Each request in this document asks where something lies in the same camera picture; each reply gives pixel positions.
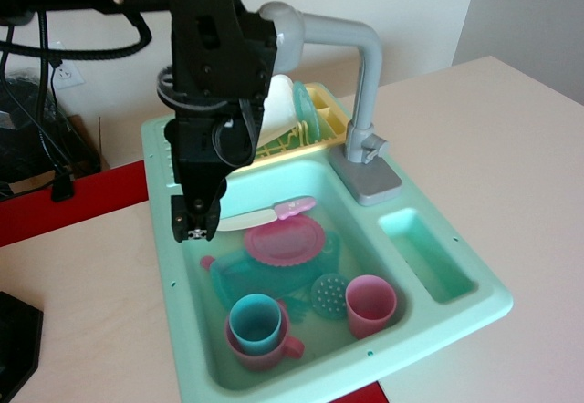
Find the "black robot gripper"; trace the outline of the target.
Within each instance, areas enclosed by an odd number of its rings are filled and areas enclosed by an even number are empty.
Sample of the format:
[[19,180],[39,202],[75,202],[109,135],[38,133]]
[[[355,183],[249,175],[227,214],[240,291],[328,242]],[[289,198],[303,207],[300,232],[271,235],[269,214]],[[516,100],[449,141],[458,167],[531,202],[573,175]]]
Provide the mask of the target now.
[[276,60],[276,27],[241,0],[168,0],[175,111],[166,134],[182,195],[171,196],[176,242],[211,241],[224,181],[250,164]]

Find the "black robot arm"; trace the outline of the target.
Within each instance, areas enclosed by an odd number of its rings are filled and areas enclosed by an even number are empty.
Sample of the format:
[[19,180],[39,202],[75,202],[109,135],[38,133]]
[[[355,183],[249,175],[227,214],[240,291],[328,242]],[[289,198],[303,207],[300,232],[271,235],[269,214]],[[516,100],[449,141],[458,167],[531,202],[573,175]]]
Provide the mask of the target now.
[[177,241],[214,237],[227,176],[256,155],[276,61],[276,28],[241,0],[1,0],[5,26],[33,15],[93,9],[125,16],[139,33],[136,44],[114,49],[52,50],[3,43],[9,53],[41,59],[108,60],[131,56],[151,42],[143,14],[172,18],[172,63],[158,76],[160,100],[174,111],[164,136],[182,194],[171,199]]

